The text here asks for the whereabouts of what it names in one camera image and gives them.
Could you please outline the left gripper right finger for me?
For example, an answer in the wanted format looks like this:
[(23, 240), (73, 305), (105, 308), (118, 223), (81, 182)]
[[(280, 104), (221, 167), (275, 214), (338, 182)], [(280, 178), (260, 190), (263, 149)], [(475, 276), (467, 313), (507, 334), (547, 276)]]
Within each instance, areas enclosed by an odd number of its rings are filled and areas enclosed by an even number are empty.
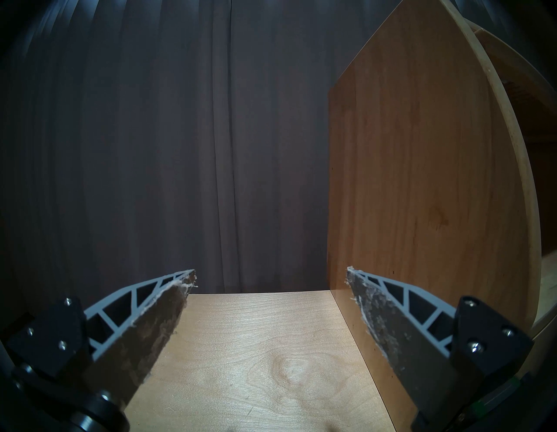
[(534, 341), (477, 297), (428, 291), (347, 268), (368, 333), (418, 412), (412, 431), (488, 431), (508, 412)]

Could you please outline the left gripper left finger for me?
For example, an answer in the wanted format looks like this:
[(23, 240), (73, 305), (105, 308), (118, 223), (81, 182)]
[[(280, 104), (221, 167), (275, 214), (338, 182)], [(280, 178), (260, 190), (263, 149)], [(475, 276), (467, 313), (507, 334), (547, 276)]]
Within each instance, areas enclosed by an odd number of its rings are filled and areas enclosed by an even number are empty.
[(57, 300), (1, 344), (1, 431), (129, 431), (196, 284), (194, 269), (121, 288), (84, 309)]

